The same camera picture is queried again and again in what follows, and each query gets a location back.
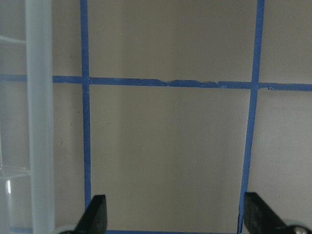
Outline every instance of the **grid square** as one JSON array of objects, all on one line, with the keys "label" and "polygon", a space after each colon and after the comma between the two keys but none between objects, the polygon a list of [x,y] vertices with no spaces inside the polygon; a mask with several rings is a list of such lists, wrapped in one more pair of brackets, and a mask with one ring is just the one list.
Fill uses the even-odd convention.
[{"label": "grid square", "polygon": [[53,75],[81,76],[80,7],[76,0],[52,1]]},{"label": "grid square", "polygon": [[84,212],[82,91],[54,84],[56,226],[77,224]]},{"label": "grid square", "polygon": [[[1,1],[0,36],[25,40],[25,1]],[[5,42],[0,39],[1,74],[26,74],[26,47],[24,44]]]},{"label": "grid square", "polygon": [[0,81],[0,134],[6,167],[29,169],[27,83]]},{"label": "grid square", "polygon": [[311,227],[311,92],[261,90],[249,191],[282,219]]},{"label": "grid square", "polygon": [[312,1],[265,3],[261,82],[312,83]]},{"label": "grid square", "polygon": [[234,233],[248,90],[91,85],[109,230]]},{"label": "grid square", "polygon": [[250,81],[256,1],[91,0],[90,75]]}]

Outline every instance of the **blue tape line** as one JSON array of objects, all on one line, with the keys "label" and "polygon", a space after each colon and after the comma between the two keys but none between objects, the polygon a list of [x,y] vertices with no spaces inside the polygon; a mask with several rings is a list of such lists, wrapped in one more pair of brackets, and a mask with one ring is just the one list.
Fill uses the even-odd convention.
[{"label": "blue tape line", "polygon": [[32,234],[33,229],[32,228],[21,228],[21,227],[10,227],[10,232]]},{"label": "blue tape line", "polygon": [[225,89],[250,89],[250,82],[199,82],[196,80],[162,81],[159,79],[138,78],[90,78],[91,84],[105,85],[134,85],[134,86],[161,86],[161,87],[196,87],[196,88],[225,88]]},{"label": "blue tape line", "polygon": [[83,108],[83,158],[84,158],[84,205],[91,201],[91,139],[90,139],[90,94],[89,94],[89,36],[88,1],[80,0],[81,25],[81,73]]},{"label": "blue tape line", "polygon": [[82,83],[82,77],[53,76],[53,83],[81,84]]},{"label": "blue tape line", "polygon": [[230,234],[230,233],[183,233],[183,232],[155,232],[155,231],[117,231],[107,230],[106,234]]},{"label": "blue tape line", "polygon": [[[0,74],[0,81],[25,82],[26,75]],[[161,87],[195,87],[195,88],[223,88],[223,89],[251,89],[251,82],[219,81],[199,82],[196,80],[161,81],[159,79],[138,78],[89,78],[76,76],[53,76],[53,83],[69,84],[99,84],[99,85],[133,85],[133,86],[161,86]],[[288,91],[312,91],[312,84],[283,84],[283,83],[258,83],[258,89],[288,90]]]},{"label": "blue tape line", "polygon": [[89,77],[88,0],[80,0],[82,76]]},{"label": "blue tape line", "polygon": [[248,188],[249,167],[250,167],[252,143],[253,143],[253,137],[254,137],[254,121],[255,121],[255,114],[256,114],[259,71],[260,71],[264,4],[265,4],[265,0],[258,0],[257,2],[257,15],[256,15],[254,49],[253,49],[252,88],[251,88],[251,93],[250,93],[247,134],[246,134],[245,154],[244,154],[244,163],[243,163],[243,176],[242,176],[242,184],[241,184],[240,198],[239,198],[239,214],[238,214],[238,224],[237,224],[238,234],[242,232],[242,227],[243,227],[244,196]]},{"label": "blue tape line", "polygon": [[26,82],[27,75],[0,74],[0,81]]},{"label": "blue tape line", "polygon": [[91,201],[91,137],[90,137],[90,95],[89,85],[82,85],[83,108],[83,155],[84,155],[84,201],[85,208]]},{"label": "blue tape line", "polygon": [[259,83],[258,88],[267,88],[269,90],[312,91],[312,84]]}]

